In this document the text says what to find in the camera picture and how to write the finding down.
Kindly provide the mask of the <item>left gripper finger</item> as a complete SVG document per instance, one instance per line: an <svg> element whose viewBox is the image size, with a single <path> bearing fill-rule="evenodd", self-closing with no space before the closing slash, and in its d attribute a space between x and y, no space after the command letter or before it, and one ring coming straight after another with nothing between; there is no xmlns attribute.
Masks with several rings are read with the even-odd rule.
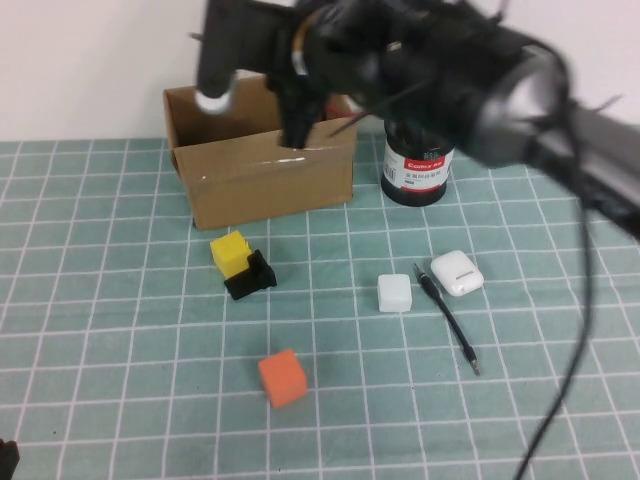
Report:
<svg viewBox="0 0 640 480"><path fill-rule="evenodd" d="M0 480L11 480L19 461L17 443L0 440Z"/></svg>

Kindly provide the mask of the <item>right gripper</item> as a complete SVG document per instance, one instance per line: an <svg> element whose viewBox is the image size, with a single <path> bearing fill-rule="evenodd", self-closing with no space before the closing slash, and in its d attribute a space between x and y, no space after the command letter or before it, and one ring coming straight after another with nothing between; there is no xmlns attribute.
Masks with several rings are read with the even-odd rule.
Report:
<svg viewBox="0 0 640 480"><path fill-rule="evenodd" d="M324 116L323 95L347 95L357 103L385 98L381 1L298 1L264 7L274 21L267 86L278 92L281 146L306 145L315 123ZM300 101L289 90L314 94L302 102L301 134Z"/></svg>

